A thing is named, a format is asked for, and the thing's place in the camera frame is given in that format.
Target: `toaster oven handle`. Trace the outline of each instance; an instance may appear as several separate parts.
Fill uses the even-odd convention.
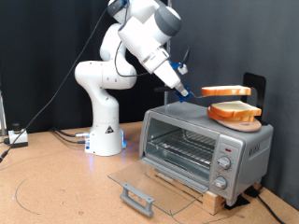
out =
[[[124,199],[125,202],[129,203],[134,209],[138,210],[139,212],[143,213],[148,217],[151,217],[153,215],[153,211],[151,210],[152,203],[155,200],[151,198],[149,195],[145,194],[139,189],[134,188],[128,183],[123,183],[121,185],[123,186],[123,192],[121,194],[121,198]],[[146,201],[146,206],[144,207],[140,203],[137,203],[132,198],[130,198],[129,191],[131,191],[133,194]]]

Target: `wooden table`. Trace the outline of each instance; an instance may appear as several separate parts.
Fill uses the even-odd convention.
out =
[[[29,134],[29,147],[10,150],[0,164],[1,223],[276,223],[249,196],[250,204],[216,216],[193,204],[173,217],[155,207],[153,217],[136,212],[120,198],[121,186],[107,176],[139,160],[141,125],[121,125],[128,147],[112,157],[86,154],[83,145],[63,142],[53,133]],[[6,148],[2,144],[0,152]],[[268,189],[261,197],[284,222],[298,223],[298,211]]]

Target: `toast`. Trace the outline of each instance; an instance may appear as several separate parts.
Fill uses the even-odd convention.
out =
[[[260,108],[245,104],[241,101],[213,104],[210,107],[210,111],[213,114],[225,118],[242,118],[262,115],[262,110]]]
[[[250,116],[250,117],[240,117],[240,118],[225,118],[225,117],[221,117],[221,116],[218,116],[218,115],[214,114],[213,112],[211,112],[210,107],[207,109],[207,115],[208,115],[209,118],[216,119],[216,120],[244,121],[244,122],[253,122],[254,121],[254,117],[253,116]]]
[[[202,95],[251,95],[251,88],[243,86],[203,87]]]

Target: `robot logo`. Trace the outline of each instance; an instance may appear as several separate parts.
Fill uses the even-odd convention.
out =
[[[106,133],[114,133],[113,129],[111,128],[111,126],[109,126],[106,130]]]

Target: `black cable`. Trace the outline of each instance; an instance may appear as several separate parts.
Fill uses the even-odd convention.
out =
[[[148,75],[149,73],[143,73],[143,74],[132,75],[132,76],[124,76],[124,75],[121,75],[121,74],[119,73],[118,66],[116,65],[116,60],[117,60],[117,58],[118,58],[118,51],[119,51],[119,49],[120,49],[121,43],[122,43],[122,41],[120,42],[119,47],[118,47],[118,49],[116,50],[116,55],[115,55],[115,59],[114,59],[114,64],[115,64],[116,72],[118,73],[118,75],[119,75],[120,77],[142,77],[142,76],[144,76],[144,75]]]
[[[268,209],[268,211],[271,213],[271,215],[277,220],[277,222],[279,222],[280,224],[286,224],[285,222],[283,222],[274,212],[273,210],[270,208],[270,206],[268,204],[266,204],[266,202],[263,201],[263,199],[260,197],[260,195],[258,195],[258,199],[261,201],[261,203]]]
[[[47,106],[54,100],[54,98],[56,97],[56,95],[58,94],[59,90],[62,88],[62,86],[64,85],[66,79],[69,77],[69,75],[71,74],[71,71],[74,69],[78,59],[81,57],[83,51],[86,49],[87,45],[89,44],[90,40],[93,37],[93,34],[98,26],[98,24],[100,23],[100,21],[102,20],[103,16],[105,15],[105,13],[107,12],[107,8],[105,9],[105,11],[102,13],[102,16],[100,17],[100,19],[98,20],[98,22],[95,24],[93,31],[90,35],[90,37],[88,38],[87,42],[85,43],[84,48],[82,49],[81,53],[79,54],[79,56],[76,58],[75,62],[73,63],[71,69],[68,71],[67,75],[64,78],[64,81],[62,82],[62,84],[60,85],[60,87],[58,88],[58,90],[55,92],[55,94],[53,95],[53,97],[49,100],[49,102],[33,117],[33,119],[29,122],[29,124],[26,126],[26,128],[19,134],[19,136],[13,141],[13,143],[10,145],[9,149],[4,151],[0,157],[0,163],[2,162],[3,158],[6,157],[6,155],[8,154],[8,152],[11,150],[11,147],[15,144],[15,142],[18,140],[18,138],[28,129],[28,127],[32,124],[32,122],[39,116],[39,114],[41,112],[43,112]]]
[[[61,134],[65,135],[65,136],[67,136],[67,137],[76,137],[75,134],[72,134],[72,133],[64,133],[63,131],[61,131],[61,130],[55,128],[55,127],[52,127],[52,128],[50,129],[50,131],[51,131],[51,130],[54,130],[54,131],[56,131],[56,132],[58,132],[58,133],[61,133]]]
[[[127,2],[127,7],[126,7],[126,11],[125,11],[125,19],[124,19],[124,22],[127,22],[127,15],[128,15],[128,10],[129,10],[130,5],[131,5],[130,0],[128,0],[128,2]],[[114,59],[114,65],[115,65],[116,72],[118,73],[118,75],[119,75],[120,77],[142,77],[142,76],[144,76],[144,75],[148,75],[149,73],[143,73],[143,74],[132,75],[132,76],[124,76],[124,75],[121,75],[121,74],[119,73],[118,66],[116,65],[116,60],[117,60],[117,58],[118,58],[118,51],[119,51],[119,49],[120,49],[121,43],[122,43],[122,41],[120,42],[120,44],[119,44],[119,46],[118,46],[118,49],[116,50],[115,59]]]
[[[77,141],[77,142],[73,142],[73,141],[70,141],[66,138],[63,138],[61,135],[59,135],[55,130],[51,130],[53,131],[54,133],[56,133],[59,137],[61,137],[62,139],[64,139],[66,142],[69,142],[69,143],[75,143],[75,144],[85,144],[85,141]]]

